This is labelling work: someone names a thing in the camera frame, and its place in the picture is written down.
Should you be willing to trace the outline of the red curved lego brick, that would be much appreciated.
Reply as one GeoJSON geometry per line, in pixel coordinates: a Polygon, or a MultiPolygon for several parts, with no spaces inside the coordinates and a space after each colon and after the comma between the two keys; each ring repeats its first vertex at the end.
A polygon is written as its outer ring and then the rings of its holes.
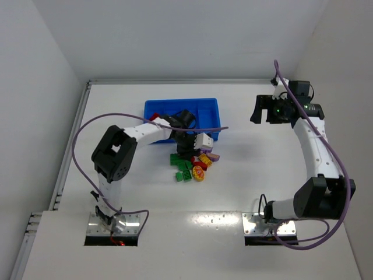
{"type": "Polygon", "coordinates": [[[208,168],[206,163],[203,163],[202,161],[200,161],[195,156],[191,158],[191,162],[192,162],[193,166],[199,166],[203,171],[206,171],[207,168],[208,168]]]}

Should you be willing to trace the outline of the yellow butterfly lego brick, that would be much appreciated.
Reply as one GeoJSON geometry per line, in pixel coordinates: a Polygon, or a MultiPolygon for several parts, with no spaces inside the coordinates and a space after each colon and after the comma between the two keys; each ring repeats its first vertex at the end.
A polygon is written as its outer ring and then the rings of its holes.
{"type": "Polygon", "coordinates": [[[196,181],[203,181],[205,179],[205,172],[200,166],[193,167],[192,175],[196,181]]]}

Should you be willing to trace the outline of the small red lego brick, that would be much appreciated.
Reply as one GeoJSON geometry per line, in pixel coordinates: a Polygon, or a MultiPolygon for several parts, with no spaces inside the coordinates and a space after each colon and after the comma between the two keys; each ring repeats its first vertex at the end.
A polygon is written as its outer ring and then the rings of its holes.
{"type": "Polygon", "coordinates": [[[158,118],[160,115],[158,113],[154,113],[150,118],[149,120],[150,121],[154,121],[156,118],[158,118]]]}

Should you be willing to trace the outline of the plain purple rounded lego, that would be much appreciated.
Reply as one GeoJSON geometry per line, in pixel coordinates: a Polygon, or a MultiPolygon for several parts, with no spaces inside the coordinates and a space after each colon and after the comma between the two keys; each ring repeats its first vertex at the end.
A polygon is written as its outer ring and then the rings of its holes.
{"type": "Polygon", "coordinates": [[[213,152],[213,148],[206,148],[206,149],[200,149],[200,152],[201,153],[212,153],[213,152]]]}

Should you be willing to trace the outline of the yellow lego plate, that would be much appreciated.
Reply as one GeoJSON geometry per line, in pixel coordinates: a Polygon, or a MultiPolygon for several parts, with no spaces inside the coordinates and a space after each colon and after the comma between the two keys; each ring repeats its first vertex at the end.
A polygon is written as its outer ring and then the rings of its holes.
{"type": "Polygon", "coordinates": [[[208,156],[206,154],[200,154],[198,159],[204,163],[207,167],[211,166],[212,165],[212,161],[208,158],[208,156]]]}

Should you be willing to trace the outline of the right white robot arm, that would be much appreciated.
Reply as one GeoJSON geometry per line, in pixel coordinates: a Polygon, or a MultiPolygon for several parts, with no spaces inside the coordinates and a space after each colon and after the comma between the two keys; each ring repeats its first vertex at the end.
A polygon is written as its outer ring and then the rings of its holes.
{"type": "Polygon", "coordinates": [[[307,181],[293,198],[269,201],[263,210],[266,223],[284,219],[340,219],[348,191],[354,193],[354,180],[347,184],[342,169],[325,146],[325,115],[320,104],[312,102],[314,90],[309,81],[271,80],[273,94],[258,95],[251,122],[262,121],[262,111],[267,111],[266,122],[290,124],[304,155],[307,181]]]}

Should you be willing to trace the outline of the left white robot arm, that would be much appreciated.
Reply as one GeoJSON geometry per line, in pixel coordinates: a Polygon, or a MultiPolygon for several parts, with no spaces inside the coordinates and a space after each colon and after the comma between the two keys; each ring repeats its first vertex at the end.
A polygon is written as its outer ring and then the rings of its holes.
{"type": "Polygon", "coordinates": [[[129,172],[138,149],[172,139],[177,144],[177,155],[181,159],[190,160],[200,152],[199,148],[195,148],[198,134],[185,131],[195,128],[196,117],[190,111],[185,109],[174,115],[161,115],[153,121],[155,125],[146,122],[127,128],[110,126],[92,154],[100,190],[95,212],[106,225],[112,224],[119,210],[121,180],[129,172]]]}

